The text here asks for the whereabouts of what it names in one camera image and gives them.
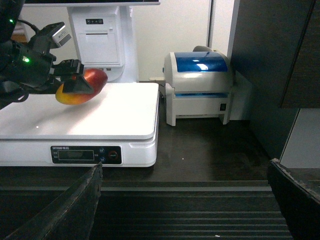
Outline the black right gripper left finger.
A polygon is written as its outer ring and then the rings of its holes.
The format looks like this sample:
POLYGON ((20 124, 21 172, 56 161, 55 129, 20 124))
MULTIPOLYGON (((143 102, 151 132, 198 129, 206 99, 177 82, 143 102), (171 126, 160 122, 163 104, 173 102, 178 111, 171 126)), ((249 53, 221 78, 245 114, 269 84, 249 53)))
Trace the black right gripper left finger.
POLYGON ((101 196, 103 166, 98 163, 6 240, 88 240, 101 196))

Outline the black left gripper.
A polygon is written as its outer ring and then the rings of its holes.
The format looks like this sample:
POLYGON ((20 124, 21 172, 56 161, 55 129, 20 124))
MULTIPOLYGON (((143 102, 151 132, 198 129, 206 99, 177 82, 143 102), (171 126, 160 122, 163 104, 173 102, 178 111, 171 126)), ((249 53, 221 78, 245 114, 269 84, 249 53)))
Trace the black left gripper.
POLYGON ((0 95, 55 94, 57 80, 64 94, 93 94, 84 78, 84 65, 78 59, 67 59, 52 66, 56 57, 50 53, 55 44, 47 36, 34 35, 26 45, 0 36, 0 95))

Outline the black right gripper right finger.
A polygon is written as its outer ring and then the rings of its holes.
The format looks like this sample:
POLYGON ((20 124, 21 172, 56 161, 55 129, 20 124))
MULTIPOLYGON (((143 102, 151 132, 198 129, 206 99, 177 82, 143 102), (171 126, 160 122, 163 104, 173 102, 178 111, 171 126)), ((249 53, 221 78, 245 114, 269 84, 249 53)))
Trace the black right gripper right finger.
POLYGON ((320 238, 320 190, 300 180, 276 158, 269 162, 267 181, 295 240, 320 238))

